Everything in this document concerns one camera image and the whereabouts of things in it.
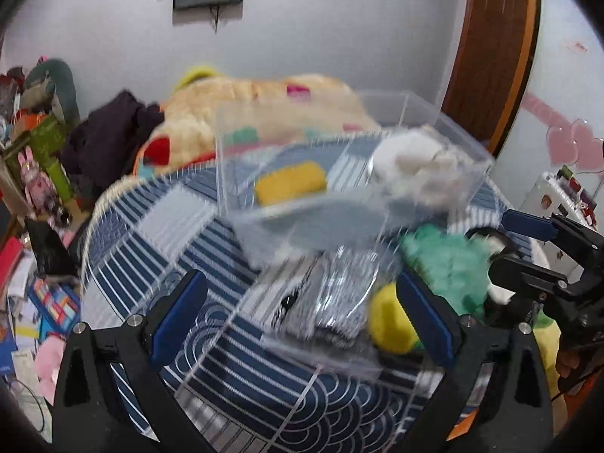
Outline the green knitted soft item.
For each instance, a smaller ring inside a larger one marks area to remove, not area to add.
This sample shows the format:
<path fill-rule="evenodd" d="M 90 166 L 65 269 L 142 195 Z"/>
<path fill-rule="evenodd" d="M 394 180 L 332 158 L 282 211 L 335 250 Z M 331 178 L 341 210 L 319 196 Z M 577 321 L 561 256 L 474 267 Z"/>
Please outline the green knitted soft item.
<path fill-rule="evenodd" d="M 458 315 L 477 316 L 489 286 L 486 242 L 423 225 L 400 236 L 403 260 Z"/>

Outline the white fluffy soft item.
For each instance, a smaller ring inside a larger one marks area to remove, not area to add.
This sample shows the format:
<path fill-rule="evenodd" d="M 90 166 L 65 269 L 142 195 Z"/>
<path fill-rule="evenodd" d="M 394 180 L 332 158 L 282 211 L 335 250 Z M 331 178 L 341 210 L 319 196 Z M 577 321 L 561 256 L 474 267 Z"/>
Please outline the white fluffy soft item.
<path fill-rule="evenodd" d="M 371 157 L 371 182 L 393 199 L 434 211 L 462 206 L 481 175 L 463 148 L 429 125 L 386 137 Z"/>

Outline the yellow felt ball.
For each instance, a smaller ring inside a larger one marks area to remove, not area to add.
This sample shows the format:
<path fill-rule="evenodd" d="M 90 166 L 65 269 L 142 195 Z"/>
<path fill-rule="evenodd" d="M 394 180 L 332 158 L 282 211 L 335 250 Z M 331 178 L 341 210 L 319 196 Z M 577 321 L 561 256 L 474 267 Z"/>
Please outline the yellow felt ball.
<path fill-rule="evenodd" d="M 368 305 L 368 334 L 382 352 L 406 355 L 420 342 L 414 326 L 397 299 L 396 284 L 380 288 Z"/>

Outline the clear plastic storage box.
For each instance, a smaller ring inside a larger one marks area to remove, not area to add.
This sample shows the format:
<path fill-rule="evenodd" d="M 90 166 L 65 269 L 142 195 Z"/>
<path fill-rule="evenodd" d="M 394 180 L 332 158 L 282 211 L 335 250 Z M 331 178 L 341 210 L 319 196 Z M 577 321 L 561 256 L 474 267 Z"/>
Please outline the clear plastic storage box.
<path fill-rule="evenodd" d="M 435 105 L 410 91 L 355 93 L 380 130 L 245 148 L 217 145 L 219 212 L 233 225 L 253 268 L 270 268 L 304 258 L 315 260 L 325 251 L 341 247 L 360 248 L 379 255 L 381 275 L 374 292 L 399 272 L 396 235 L 405 228 L 465 209 L 485 179 L 492 155 Z M 422 208 L 411 200 L 393 199 L 371 182 L 371 157 L 380 142 L 404 129 L 423 125 L 436 129 L 480 165 L 482 175 L 462 206 L 447 211 Z M 327 173 L 325 192 L 273 206 L 257 204 L 254 188 L 261 175 L 305 160 L 319 164 Z M 383 368 L 367 325 L 348 349 L 325 342 L 300 342 L 279 333 L 276 322 L 262 342 L 265 349 L 280 356 L 361 378 L 374 378 Z"/>

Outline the white fridge with magnets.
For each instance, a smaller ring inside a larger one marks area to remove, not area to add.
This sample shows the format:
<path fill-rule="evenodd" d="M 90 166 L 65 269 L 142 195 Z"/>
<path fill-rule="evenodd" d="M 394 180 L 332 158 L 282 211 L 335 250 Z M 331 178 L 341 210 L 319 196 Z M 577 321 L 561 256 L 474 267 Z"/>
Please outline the white fridge with magnets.
<path fill-rule="evenodd" d="M 564 175 L 544 172 L 538 176 L 519 209 L 540 218 L 557 214 L 596 231 L 595 214 L 591 206 L 585 203 L 586 196 L 582 194 L 582 189 L 572 187 L 572 184 L 576 184 L 576 181 L 570 182 Z M 579 280 L 582 270 L 574 259 L 550 242 L 536 243 L 552 270 L 566 275 L 570 282 Z"/>

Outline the brown wooden door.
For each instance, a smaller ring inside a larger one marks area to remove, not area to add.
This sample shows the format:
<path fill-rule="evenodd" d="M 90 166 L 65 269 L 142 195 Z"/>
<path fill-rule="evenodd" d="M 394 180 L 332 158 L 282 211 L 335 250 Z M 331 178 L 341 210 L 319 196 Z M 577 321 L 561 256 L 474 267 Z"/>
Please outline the brown wooden door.
<path fill-rule="evenodd" d="M 467 0 L 442 110 L 497 156 L 520 108 L 541 0 Z"/>

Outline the blue white patterned tablecloth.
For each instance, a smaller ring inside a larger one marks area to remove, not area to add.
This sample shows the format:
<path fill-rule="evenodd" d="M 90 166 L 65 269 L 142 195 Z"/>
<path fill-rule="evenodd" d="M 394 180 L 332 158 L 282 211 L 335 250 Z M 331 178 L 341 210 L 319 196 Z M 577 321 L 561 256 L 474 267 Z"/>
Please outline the blue white patterned tablecloth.
<path fill-rule="evenodd" d="M 139 179 L 98 199 L 83 257 L 82 317 L 114 327 L 190 270 L 208 299 L 162 378 L 218 452 L 391 452 L 440 372 L 416 357 L 364 381 L 269 352 L 270 332 L 314 259 L 256 271 L 217 214 L 211 164 Z"/>

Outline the yellow sponge block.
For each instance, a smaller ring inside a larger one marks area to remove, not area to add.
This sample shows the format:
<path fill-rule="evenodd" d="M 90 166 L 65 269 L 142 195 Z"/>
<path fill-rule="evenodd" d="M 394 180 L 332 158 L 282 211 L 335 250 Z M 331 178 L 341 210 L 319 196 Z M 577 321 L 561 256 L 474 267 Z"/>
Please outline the yellow sponge block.
<path fill-rule="evenodd" d="M 327 190 L 327 173 L 312 160 L 261 175 L 254 194 L 259 206 L 273 206 Z"/>

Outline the pink bunny figure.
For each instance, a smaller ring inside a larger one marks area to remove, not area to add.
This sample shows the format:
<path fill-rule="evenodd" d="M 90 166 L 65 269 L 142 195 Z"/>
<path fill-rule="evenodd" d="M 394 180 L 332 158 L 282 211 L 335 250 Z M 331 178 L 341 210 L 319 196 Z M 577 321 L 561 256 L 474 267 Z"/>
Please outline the pink bunny figure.
<path fill-rule="evenodd" d="M 58 222 L 63 214 L 59 195 L 48 175 L 35 160 L 30 146 L 18 153 L 17 160 L 27 203 L 36 214 L 45 214 L 54 222 Z"/>

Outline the dark purple clothing pile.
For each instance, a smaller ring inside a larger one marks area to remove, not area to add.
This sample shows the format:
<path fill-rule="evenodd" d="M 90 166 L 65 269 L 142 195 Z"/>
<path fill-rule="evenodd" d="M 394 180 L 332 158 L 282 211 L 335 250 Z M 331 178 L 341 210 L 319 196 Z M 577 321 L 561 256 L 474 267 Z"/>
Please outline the dark purple clothing pile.
<path fill-rule="evenodd" d="M 59 153 L 76 194 L 98 199 L 102 192 L 129 174 L 138 150 L 164 121 L 156 103 L 144 104 L 121 91 L 73 129 Z"/>

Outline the green cardboard box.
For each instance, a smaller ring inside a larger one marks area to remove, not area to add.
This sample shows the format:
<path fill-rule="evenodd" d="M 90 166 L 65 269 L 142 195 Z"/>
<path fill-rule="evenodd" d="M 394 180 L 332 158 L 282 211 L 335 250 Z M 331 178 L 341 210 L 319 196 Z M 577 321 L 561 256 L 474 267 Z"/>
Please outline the green cardboard box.
<path fill-rule="evenodd" d="M 25 151 L 30 146 L 33 157 L 37 160 L 41 169 L 53 182 L 59 197 L 63 202 L 68 202 L 73 197 L 71 185 L 65 170 L 59 164 L 59 153 L 66 143 L 69 127 L 56 120 L 53 116 L 47 116 L 39 125 L 30 131 L 25 131 L 17 137 L 7 150 L 2 154 L 3 160 L 13 177 L 18 189 L 25 192 L 25 185 L 20 177 L 20 164 L 17 154 Z"/>

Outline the beige plush blanket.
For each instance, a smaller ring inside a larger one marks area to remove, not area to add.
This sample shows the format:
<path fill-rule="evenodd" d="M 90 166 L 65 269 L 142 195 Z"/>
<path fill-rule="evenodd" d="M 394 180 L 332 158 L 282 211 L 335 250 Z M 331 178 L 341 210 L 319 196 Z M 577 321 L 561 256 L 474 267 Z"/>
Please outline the beige plush blanket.
<path fill-rule="evenodd" d="M 352 88 L 318 74 L 205 79 L 174 92 L 160 108 L 164 121 L 137 153 L 137 177 L 213 160 L 218 144 L 245 148 L 381 129 Z"/>

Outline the grey green plush toy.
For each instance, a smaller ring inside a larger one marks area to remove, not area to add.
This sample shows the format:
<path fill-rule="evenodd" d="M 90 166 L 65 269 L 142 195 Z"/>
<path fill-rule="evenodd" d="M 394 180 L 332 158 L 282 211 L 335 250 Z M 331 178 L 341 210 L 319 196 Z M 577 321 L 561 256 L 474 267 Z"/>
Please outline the grey green plush toy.
<path fill-rule="evenodd" d="M 49 106 L 62 124 L 80 123 L 76 87 L 71 69 L 62 59 L 46 59 L 27 75 L 20 107 L 33 111 Z"/>

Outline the yellow green curved pillow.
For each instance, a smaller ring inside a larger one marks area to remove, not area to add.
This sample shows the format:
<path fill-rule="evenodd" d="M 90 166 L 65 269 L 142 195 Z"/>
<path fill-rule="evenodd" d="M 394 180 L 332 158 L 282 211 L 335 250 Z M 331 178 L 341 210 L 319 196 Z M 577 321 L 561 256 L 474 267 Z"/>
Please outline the yellow green curved pillow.
<path fill-rule="evenodd" d="M 197 81 L 221 77 L 222 73 L 213 68 L 213 66 L 192 66 L 179 79 L 174 88 L 174 92 L 196 83 Z"/>

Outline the pink heart wall decoration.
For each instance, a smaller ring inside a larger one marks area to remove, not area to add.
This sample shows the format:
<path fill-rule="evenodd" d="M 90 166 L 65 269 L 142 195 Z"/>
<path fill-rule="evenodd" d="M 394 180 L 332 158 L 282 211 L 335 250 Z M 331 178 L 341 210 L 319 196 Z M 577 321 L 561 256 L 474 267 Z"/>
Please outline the pink heart wall decoration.
<path fill-rule="evenodd" d="M 578 173 L 603 173 L 603 139 L 582 119 L 569 121 L 535 94 L 526 93 L 521 108 L 547 128 L 545 146 L 551 164 L 566 165 Z"/>

